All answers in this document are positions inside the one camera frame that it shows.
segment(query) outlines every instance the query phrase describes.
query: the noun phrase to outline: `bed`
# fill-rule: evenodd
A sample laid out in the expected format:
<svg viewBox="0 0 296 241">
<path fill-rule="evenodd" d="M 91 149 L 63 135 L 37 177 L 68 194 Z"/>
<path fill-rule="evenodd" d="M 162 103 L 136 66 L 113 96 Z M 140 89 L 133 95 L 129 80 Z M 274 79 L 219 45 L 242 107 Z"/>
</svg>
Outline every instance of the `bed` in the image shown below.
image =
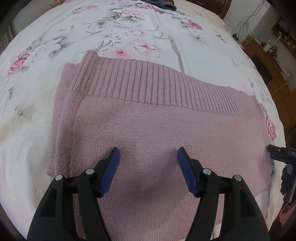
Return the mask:
<svg viewBox="0 0 296 241">
<path fill-rule="evenodd" d="M 207 1 L 193 2 L 211 9 Z M 65 63 L 79 63 L 88 49 L 104 57 L 164 64 L 254 95 L 264 107 L 271 144 L 285 146 L 264 81 L 220 18 L 230 1 L 216 2 L 215 13 L 194 3 L 176 0 L 173 12 L 132 0 L 66 1 L 21 31 L 1 54 L 0 203 L 25 238 L 52 181 L 46 166 L 56 88 Z M 282 206 L 283 167 L 274 163 L 271 185 L 255 197 L 268 228 Z"/>
</svg>

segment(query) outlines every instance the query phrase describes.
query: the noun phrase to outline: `blue rubber pad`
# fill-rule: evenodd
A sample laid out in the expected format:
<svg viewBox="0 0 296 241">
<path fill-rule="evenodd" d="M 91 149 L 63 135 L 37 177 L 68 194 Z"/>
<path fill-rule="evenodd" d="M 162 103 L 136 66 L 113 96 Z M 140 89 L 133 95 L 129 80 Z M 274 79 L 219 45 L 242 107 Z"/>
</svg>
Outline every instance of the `blue rubber pad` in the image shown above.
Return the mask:
<svg viewBox="0 0 296 241">
<path fill-rule="evenodd" d="M 178 163 L 181 168 L 181 171 L 183 173 L 185 182 L 187 184 L 187 187 L 189 189 L 189 192 L 193 193 L 194 196 L 197 195 L 197 178 L 195 174 L 193 173 L 188 160 L 186 156 L 184 155 L 182 149 L 180 148 L 178 150 Z"/>
<path fill-rule="evenodd" d="M 107 193 L 110 189 L 114 174 L 117 170 L 117 167 L 119 165 L 119 159 L 120 159 L 120 151 L 119 149 L 116 149 L 113 153 L 111 160 L 109 161 L 109 164 L 103 174 L 103 177 L 101 179 L 101 188 L 100 188 L 100 195 L 103 197 L 105 193 Z"/>
</svg>

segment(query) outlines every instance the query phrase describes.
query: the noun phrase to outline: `floral bedsheet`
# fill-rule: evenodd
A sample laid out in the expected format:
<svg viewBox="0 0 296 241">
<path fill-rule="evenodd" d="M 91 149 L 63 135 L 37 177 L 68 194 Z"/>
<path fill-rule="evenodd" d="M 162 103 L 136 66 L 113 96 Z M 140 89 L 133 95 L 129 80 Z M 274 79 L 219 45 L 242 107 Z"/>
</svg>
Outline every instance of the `floral bedsheet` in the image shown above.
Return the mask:
<svg viewBox="0 0 296 241">
<path fill-rule="evenodd" d="M 63 66 L 80 62 L 89 49 L 164 64 L 253 94 L 265 108 L 271 143 L 285 145 L 270 93 L 227 25 L 195 4 L 175 4 L 173 12 L 133 0 L 66 1 L 24 29 L 0 56 L 0 201 L 25 237 L 51 182 L 46 149 Z M 258 203 L 264 200 L 268 226 L 281 207 L 282 168 L 275 163 L 272 186 L 256 197 Z"/>
</svg>

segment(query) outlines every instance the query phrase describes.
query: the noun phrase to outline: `wooden shelf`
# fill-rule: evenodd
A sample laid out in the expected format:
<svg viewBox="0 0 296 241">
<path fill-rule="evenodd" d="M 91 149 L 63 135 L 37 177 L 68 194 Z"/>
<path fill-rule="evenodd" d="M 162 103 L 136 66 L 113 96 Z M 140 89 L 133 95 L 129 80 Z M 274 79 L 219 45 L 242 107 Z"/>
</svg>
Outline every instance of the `wooden shelf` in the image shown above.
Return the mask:
<svg viewBox="0 0 296 241">
<path fill-rule="evenodd" d="M 274 35 L 278 38 L 279 34 L 274 29 L 272 29 L 272 31 L 273 31 Z M 281 37 L 279 40 L 286 46 L 286 48 L 290 51 L 290 53 L 296 59 L 296 52 L 287 44 L 287 42 L 283 39 L 283 37 Z"/>
</svg>

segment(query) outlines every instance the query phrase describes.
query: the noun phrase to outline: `silver screw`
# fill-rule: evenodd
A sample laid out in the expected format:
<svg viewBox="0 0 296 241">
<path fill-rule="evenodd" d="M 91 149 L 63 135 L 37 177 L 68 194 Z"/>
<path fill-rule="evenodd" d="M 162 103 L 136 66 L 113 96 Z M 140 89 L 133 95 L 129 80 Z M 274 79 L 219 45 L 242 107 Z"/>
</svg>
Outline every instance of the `silver screw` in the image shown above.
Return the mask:
<svg viewBox="0 0 296 241">
<path fill-rule="evenodd" d="M 242 176 L 240 176 L 240 175 L 235 175 L 235 176 L 234 176 L 234 179 L 240 182 L 240 181 L 242 180 Z"/>
<path fill-rule="evenodd" d="M 206 175 L 210 175 L 212 173 L 212 171 L 208 168 L 203 169 L 202 172 Z"/>
<path fill-rule="evenodd" d="M 91 175 L 91 174 L 94 173 L 94 169 L 88 168 L 85 172 L 86 172 L 87 175 Z"/>
<path fill-rule="evenodd" d="M 63 175 L 62 174 L 58 174 L 55 176 L 55 180 L 60 181 L 63 179 Z"/>
</svg>

